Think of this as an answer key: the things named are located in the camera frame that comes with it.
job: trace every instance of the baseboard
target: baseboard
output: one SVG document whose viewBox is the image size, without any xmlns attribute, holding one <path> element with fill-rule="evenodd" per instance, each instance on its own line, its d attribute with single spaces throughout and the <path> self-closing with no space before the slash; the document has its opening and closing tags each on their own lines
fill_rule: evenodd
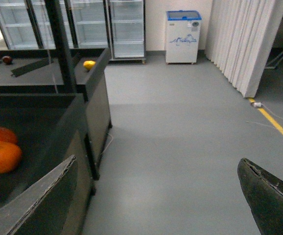
<svg viewBox="0 0 283 235">
<path fill-rule="evenodd" d="M 205 54 L 205 50 L 198 50 L 198 54 Z M 165 55 L 165 50 L 148 50 L 146 51 L 146 55 Z"/>
<path fill-rule="evenodd" d="M 148 50 L 146 51 L 146 55 L 165 55 L 165 50 Z"/>
</svg>

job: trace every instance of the gray floor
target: gray floor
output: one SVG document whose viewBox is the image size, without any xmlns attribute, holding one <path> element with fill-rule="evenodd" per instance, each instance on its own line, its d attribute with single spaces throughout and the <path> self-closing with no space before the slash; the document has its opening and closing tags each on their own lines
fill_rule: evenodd
<svg viewBox="0 0 283 235">
<path fill-rule="evenodd" d="M 114 141 L 83 235 L 259 235 L 240 188 L 248 158 L 283 179 L 283 136 L 203 55 L 106 68 Z M 283 117 L 283 68 L 257 101 Z"/>
</svg>

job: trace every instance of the blue freezer lid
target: blue freezer lid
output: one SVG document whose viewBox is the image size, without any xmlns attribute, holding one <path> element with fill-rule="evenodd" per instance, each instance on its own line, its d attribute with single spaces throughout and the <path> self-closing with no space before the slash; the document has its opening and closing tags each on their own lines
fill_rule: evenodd
<svg viewBox="0 0 283 235">
<path fill-rule="evenodd" d="M 201 16 L 198 11 L 167 11 L 168 21 L 198 21 Z"/>
</svg>

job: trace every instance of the display cabinet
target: display cabinet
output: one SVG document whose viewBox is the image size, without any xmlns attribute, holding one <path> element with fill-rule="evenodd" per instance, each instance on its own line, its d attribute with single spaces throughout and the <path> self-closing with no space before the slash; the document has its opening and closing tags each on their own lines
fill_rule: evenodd
<svg viewBox="0 0 283 235">
<path fill-rule="evenodd" d="M 70 48 L 107 48 L 111 60 L 145 61 L 144 0 L 58 0 Z M 45 0 L 0 0 L 9 49 L 55 48 Z"/>
</svg>

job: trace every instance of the freezer logo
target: freezer logo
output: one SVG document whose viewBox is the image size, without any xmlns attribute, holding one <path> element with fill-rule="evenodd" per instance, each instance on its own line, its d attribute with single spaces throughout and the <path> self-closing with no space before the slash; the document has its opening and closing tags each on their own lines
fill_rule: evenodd
<svg viewBox="0 0 283 235">
<path fill-rule="evenodd" d="M 171 41 L 170 43 L 176 43 L 177 46 L 179 46 L 181 43 L 186 43 L 189 46 L 191 43 L 196 43 L 196 42 L 197 40 L 191 34 L 188 34 L 186 37 L 184 38 L 178 37 L 173 41 Z"/>
</svg>

